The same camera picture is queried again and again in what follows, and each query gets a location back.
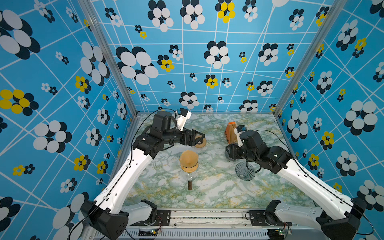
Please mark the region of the grey glass dripper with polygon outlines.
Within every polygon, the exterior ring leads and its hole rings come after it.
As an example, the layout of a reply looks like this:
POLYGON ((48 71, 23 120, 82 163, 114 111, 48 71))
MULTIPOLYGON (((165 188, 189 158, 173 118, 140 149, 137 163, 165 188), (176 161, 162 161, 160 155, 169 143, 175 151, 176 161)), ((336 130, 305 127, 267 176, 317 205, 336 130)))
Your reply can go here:
POLYGON ((238 163, 235 167, 236 175, 243 181, 251 181, 255 178, 256 170, 247 162, 238 163))

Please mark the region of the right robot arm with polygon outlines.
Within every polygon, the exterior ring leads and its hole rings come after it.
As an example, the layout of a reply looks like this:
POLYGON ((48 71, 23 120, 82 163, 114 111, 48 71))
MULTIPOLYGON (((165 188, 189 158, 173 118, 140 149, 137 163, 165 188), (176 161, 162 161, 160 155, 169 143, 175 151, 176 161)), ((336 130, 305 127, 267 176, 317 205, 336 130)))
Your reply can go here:
POLYGON ((321 231, 330 240, 352 240, 366 210, 360 198, 350 198, 333 189, 305 168, 284 148, 268 147, 260 134, 241 125, 234 130, 237 142, 226 147, 229 159, 244 159, 284 178, 318 206, 306 208, 273 200, 264 211, 270 226, 295 223, 321 231))

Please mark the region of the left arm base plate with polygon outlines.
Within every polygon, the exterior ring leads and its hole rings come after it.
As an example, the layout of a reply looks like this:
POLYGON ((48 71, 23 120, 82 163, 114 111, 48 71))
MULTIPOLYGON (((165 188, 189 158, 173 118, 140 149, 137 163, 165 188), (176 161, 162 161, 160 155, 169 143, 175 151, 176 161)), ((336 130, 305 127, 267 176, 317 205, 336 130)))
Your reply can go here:
POLYGON ((163 227, 163 226, 169 226, 171 220, 171 210, 157 210, 156 216, 153 218, 153 221, 140 221, 137 223, 134 223, 133 226, 156 226, 156 227, 163 227))

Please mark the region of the orange coffee filter pack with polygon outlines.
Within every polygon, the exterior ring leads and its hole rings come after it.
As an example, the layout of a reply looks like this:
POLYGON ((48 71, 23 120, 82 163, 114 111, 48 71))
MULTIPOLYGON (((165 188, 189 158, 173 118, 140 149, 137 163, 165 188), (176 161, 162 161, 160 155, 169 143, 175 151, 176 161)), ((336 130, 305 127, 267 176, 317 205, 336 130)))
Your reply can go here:
POLYGON ((228 144, 237 143, 237 136, 235 134, 235 129, 237 128, 236 122, 229 122, 225 130, 225 136, 228 141, 228 144))

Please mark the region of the grey glass pitcher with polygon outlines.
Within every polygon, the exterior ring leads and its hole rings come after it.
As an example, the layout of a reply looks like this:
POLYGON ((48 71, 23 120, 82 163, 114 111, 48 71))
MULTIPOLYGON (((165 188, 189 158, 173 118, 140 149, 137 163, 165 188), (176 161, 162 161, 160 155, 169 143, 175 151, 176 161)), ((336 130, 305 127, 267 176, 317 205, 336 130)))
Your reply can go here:
POLYGON ((232 158, 230 156, 230 151, 225 149, 225 157, 227 159, 228 162, 231 162, 232 161, 232 158))

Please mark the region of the green glass dripper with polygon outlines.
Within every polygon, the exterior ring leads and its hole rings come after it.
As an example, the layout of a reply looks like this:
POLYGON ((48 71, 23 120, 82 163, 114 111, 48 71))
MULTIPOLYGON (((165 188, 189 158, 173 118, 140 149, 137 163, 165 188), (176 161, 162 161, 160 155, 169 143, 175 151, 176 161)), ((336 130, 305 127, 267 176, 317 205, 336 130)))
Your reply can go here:
POLYGON ((182 170, 184 170, 184 171, 195 171, 197 168, 198 168, 198 166, 199 166, 199 163, 197 162, 197 163, 195 163, 195 164, 187 164, 187 165, 181 165, 181 168, 182 168, 182 170))

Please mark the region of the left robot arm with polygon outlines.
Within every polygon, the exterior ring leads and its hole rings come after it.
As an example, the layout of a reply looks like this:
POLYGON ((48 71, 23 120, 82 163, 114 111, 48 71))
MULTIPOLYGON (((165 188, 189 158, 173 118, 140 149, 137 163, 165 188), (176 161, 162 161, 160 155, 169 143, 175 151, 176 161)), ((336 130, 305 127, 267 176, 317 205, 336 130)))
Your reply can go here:
POLYGON ((185 128, 192 113, 180 109, 174 113, 155 111, 153 123, 133 140, 131 151, 122 167, 107 187, 93 200, 81 206, 84 220, 110 240, 116 240, 127 226, 137 222, 152 224, 156 221, 157 205, 142 200, 138 204, 123 207, 125 199, 145 168, 159 152, 175 144, 194 147, 204 134, 185 128))

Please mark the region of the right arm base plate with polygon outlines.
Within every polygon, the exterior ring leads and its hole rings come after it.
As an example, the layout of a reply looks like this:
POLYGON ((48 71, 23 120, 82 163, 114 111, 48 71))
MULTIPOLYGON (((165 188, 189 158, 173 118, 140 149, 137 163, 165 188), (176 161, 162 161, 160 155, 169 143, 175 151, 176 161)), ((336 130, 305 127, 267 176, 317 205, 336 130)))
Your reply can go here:
POLYGON ((277 217, 268 217, 264 210, 250 210, 245 213, 246 220, 253 227, 291 227, 293 224, 283 223, 277 217))

